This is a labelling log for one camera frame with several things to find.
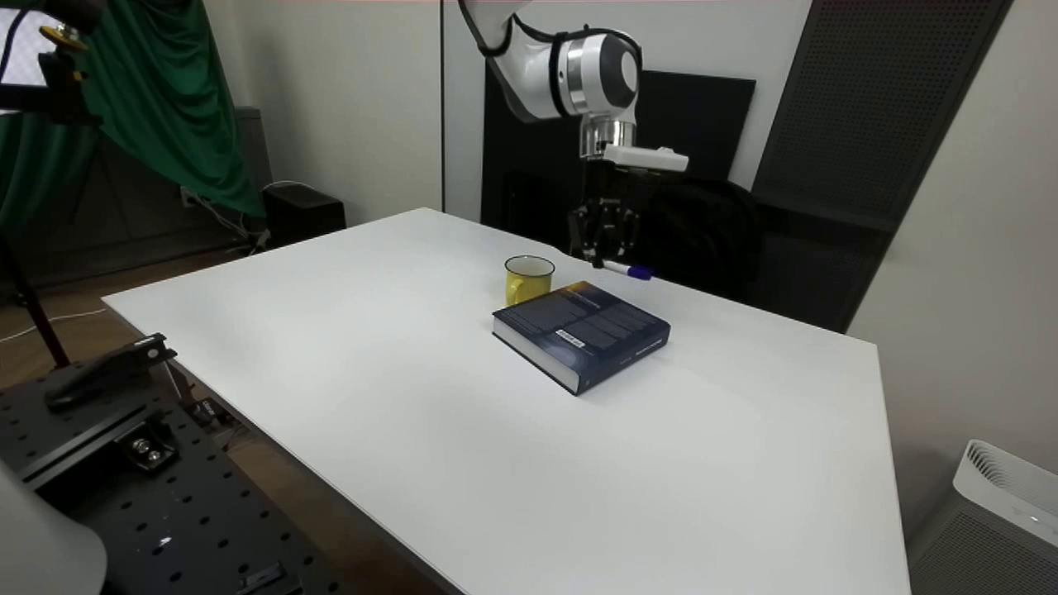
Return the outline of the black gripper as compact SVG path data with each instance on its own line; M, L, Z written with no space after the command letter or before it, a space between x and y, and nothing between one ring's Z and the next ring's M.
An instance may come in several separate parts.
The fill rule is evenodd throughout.
M585 161L577 201L567 210L567 246L574 250L630 250L637 240L637 210L610 190L616 167Z

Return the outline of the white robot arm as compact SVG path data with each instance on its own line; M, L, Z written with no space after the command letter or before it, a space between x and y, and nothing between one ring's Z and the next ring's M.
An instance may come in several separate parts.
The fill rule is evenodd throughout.
M456 0L508 112L522 121L574 121L585 161L642 165L645 151L635 146L642 45L606 26L537 30L519 16L524 3Z

